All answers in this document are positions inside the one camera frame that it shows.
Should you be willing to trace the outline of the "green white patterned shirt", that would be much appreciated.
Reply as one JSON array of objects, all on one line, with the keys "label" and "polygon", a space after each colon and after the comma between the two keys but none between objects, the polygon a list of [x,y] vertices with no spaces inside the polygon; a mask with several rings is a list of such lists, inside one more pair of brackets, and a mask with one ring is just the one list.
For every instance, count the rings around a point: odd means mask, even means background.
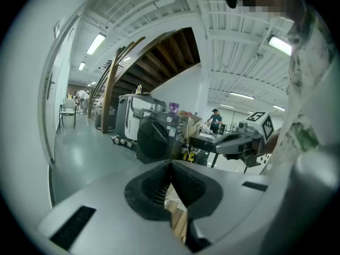
[{"label": "green white patterned shirt", "polygon": [[319,145],[302,105],[324,78],[333,60],[337,58],[338,50],[320,14],[311,5],[302,5],[301,21],[295,22],[288,32],[292,55],[287,111],[264,173],[274,171],[281,164],[294,162],[301,153]]}]

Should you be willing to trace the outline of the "person's right forearm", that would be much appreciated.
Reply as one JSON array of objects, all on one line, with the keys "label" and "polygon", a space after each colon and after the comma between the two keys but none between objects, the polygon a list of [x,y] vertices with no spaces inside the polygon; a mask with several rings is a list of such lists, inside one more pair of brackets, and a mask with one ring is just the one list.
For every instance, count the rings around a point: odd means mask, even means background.
[{"label": "person's right forearm", "polygon": [[272,135],[269,137],[264,149],[263,153],[264,154],[272,154],[278,141],[278,137],[280,134],[281,129],[278,129],[272,133]]}]

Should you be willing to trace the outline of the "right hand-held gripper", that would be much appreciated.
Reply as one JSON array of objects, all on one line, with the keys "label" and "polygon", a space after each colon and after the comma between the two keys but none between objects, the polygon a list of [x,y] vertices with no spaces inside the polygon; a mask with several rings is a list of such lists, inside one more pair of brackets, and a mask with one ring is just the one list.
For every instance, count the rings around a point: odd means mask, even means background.
[{"label": "right hand-held gripper", "polygon": [[268,112],[254,112],[240,121],[237,132],[227,133],[214,142],[214,151],[221,155],[240,155],[246,167],[259,166],[258,155],[274,132]]}]

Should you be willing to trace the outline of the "white detergent drawer dark front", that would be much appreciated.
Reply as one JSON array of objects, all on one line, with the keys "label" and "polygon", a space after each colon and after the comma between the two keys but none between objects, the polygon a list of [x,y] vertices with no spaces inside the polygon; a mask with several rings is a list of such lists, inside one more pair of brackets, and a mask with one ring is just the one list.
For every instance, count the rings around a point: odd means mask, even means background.
[{"label": "white detergent drawer dark front", "polygon": [[145,118],[145,117],[149,117],[152,114],[152,111],[149,109],[144,109],[144,108],[135,108],[133,110],[133,117],[137,118],[139,120]]}]

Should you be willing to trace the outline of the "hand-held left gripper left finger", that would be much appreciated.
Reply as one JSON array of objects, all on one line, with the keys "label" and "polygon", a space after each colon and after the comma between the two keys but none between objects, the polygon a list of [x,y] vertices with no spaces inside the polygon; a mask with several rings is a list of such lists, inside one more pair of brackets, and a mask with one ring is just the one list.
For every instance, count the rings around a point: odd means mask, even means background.
[{"label": "hand-held left gripper left finger", "polygon": [[67,253],[72,255],[191,255],[170,221],[147,220],[128,204],[124,190],[157,164],[135,167],[93,181],[55,206],[39,224],[49,240],[81,207],[94,209]]}]

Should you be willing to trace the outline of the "dark grey washing machine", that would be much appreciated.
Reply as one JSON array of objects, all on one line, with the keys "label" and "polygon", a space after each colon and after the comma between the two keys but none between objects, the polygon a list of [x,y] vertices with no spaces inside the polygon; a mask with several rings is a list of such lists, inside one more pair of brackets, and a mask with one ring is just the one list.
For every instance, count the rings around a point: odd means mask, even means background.
[{"label": "dark grey washing machine", "polygon": [[137,133],[137,159],[144,164],[174,159],[181,152],[188,119],[143,109]]}]

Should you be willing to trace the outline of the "white black wheeled machine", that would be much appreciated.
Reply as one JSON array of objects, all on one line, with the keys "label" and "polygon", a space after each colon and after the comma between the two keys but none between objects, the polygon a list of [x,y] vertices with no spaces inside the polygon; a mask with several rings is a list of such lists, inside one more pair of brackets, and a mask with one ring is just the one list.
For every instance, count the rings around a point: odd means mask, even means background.
[{"label": "white black wheeled machine", "polygon": [[137,135],[140,121],[133,117],[135,108],[154,111],[154,99],[150,94],[126,94],[119,96],[116,113],[115,135],[111,137],[116,145],[137,149]]}]

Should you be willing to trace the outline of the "black frame sink stand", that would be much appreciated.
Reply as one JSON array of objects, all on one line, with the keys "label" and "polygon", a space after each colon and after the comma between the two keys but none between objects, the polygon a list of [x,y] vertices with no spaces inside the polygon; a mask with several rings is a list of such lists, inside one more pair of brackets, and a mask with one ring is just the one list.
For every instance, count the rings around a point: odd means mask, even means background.
[{"label": "black frame sink stand", "polygon": [[207,151],[208,153],[214,153],[214,160],[211,164],[211,168],[215,167],[215,163],[219,154],[216,152],[216,147],[227,137],[227,133],[223,135],[210,135],[206,133],[197,132],[195,133],[189,141],[190,147],[195,147]]}]

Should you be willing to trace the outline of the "dark wooden staircase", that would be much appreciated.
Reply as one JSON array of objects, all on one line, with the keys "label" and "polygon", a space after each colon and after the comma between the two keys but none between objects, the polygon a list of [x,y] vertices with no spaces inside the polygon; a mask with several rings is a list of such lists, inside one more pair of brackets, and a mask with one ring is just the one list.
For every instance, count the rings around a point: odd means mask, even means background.
[{"label": "dark wooden staircase", "polygon": [[95,88],[90,90],[87,117],[91,118],[94,105],[108,92],[109,106],[117,109],[120,96],[134,93],[138,86],[143,94],[150,93],[178,74],[200,63],[197,42],[191,27],[161,34],[135,57],[130,52],[142,41],[141,37],[119,48]]}]

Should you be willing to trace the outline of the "white chair black legs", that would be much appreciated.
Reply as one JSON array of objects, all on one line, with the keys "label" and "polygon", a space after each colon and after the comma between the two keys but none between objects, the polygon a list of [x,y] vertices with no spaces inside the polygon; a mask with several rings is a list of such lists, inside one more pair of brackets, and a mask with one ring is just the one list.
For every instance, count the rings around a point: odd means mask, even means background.
[{"label": "white chair black legs", "polygon": [[76,115],[77,115],[77,106],[73,99],[68,98],[63,104],[59,106],[59,129],[61,126],[64,126],[63,116],[72,116],[73,117],[73,128],[76,126]]}]

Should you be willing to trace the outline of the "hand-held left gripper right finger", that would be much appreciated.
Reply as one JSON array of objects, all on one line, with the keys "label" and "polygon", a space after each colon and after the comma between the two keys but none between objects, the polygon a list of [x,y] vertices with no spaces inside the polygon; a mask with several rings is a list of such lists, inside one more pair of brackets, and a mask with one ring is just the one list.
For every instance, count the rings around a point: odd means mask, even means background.
[{"label": "hand-held left gripper right finger", "polygon": [[228,172],[184,161],[171,163],[171,183],[187,212],[185,245],[201,251],[224,238],[268,189],[265,176]]}]

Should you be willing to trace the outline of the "open cardboard box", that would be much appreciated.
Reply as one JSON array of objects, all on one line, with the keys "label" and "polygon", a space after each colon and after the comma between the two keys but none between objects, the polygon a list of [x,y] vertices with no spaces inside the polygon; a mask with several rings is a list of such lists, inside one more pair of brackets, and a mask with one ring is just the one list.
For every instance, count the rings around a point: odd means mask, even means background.
[{"label": "open cardboard box", "polygon": [[187,112],[184,110],[179,111],[178,115],[188,118],[186,133],[185,133],[185,138],[188,140],[199,130],[201,126],[202,118],[192,114],[191,112]]}]

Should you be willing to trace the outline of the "white door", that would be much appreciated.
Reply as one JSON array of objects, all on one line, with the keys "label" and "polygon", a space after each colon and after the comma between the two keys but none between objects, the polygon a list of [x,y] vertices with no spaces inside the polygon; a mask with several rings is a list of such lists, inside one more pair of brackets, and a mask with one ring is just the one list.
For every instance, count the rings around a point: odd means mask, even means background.
[{"label": "white door", "polygon": [[[60,28],[60,33],[55,39],[42,71],[39,91],[39,124],[42,146],[50,167],[55,161],[55,139],[59,122],[60,104],[65,102],[69,82],[71,53],[74,38],[82,14],[82,9],[77,10]],[[53,72],[49,99],[46,99],[48,81]]]}]

